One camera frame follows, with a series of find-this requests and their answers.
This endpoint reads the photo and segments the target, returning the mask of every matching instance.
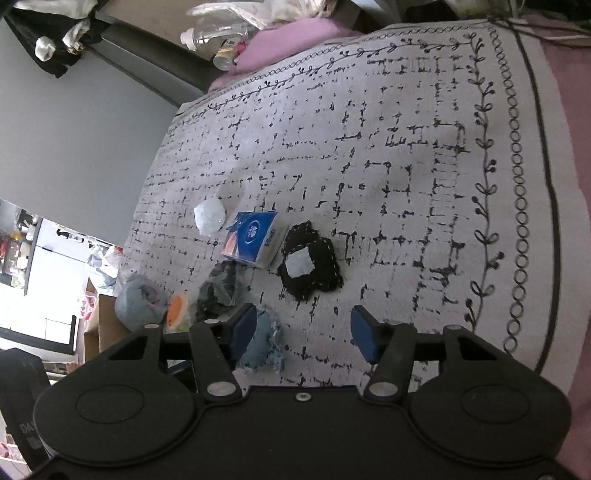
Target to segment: gray wall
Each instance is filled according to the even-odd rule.
[[[176,108],[92,54],[56,79],[3,21],[0,87],[0,198],[122,245]]]
[[[203,96],[203,92],[197,87],[106,40],[92,48],[92,53],[98,52],[114,65],[123,68],[125,73],[133,75],[172,105],[180,107],[185,102],[192,102]]]

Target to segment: tissue box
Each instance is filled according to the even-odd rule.
[[[223,245],[222,255],[257,268],[267,268],[277,254],[287,224],[277,212],[238,212]]]

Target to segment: black stitched fabric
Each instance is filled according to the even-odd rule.
[[[292,253],[305,247],[308,247],[314,270],[307,275],[291,278],[287,273],[285,260]],[[296,300],[308,300],[314,290],[333,291],[343,286],[343,277],[340,275],[332,241],[321,237],[318,230],[312,228],[311,222],[301,223],[290,229],[282,253],[283,262],[277,273],[285,289]]]

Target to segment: plastic bottle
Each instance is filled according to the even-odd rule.
[[[224,40],[222,47],[217,51],[216,56],[213,58],[213,64],[224,72],[230,70],[238,55],[237,47],[241,41],[242,37],[238,35]]]
[[[214,38],[238,38],[237,42],[248,38],[252,25],[242,22],[233,24],[208,25],[207,30],[189,28],[181,33],[181,43],[189,50],[196,51],[199,45],[205,45]]]

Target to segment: black border stripe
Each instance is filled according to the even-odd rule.
[[[542,353],[538,359],[538,363],[535,366],[534,371],[538,374],[542,373],[546,360],[548,360],[548,354],[550,353],[550,347],[554,340],[554,334],[556,332],[556,324],[558,317],[558,304],[560,303],[560,282],[561,282],[561,242],[560,242],[560,221],[558,219],[558,202],[556,201],[556,191],[552,183],[552,175],[550,171],[550,158],[548,155],[548,142],[546,139],[546,132],[544,128],[544,119],[542,116],[542,107],[540,103],[540,93],[538,91],[538,84],[535,81],[534,71],[531,67],[530,59],[527,56],[525,47],[519,36],[519,32],[515,27],[511,25],[511,30],[517,41],[517,46],[523,56],[525,68],[530,76],[531,88],[534,93],[535,99],[535,113],[538,118],[538,129],[540,130],[540,142],[542,144],[542,155],[544,160],[544,177],[546,181],[546,188],[548,189],[548,196],[550,197],[550,207],[552,210],[552,230],[553,230],[553,247],[554,247],[554,268],[552,272],[553,285],[552,285],[552,302],[550,304],[550,318],[548,319],[548,330],[546,331],[546,339],[544,341],[544,347]]]
[[[74,343],[72,340],[72,330],[70,330],[70,343],[53,342],[52,340],[45,340],[44,338],[33,337],[21,332],[9,330],[0,327],[0,337],[10,340],[11,342],[20,343],[22,345],[32,346],[41,350],[49,352],[64,353],[65,355],[74,355]]]

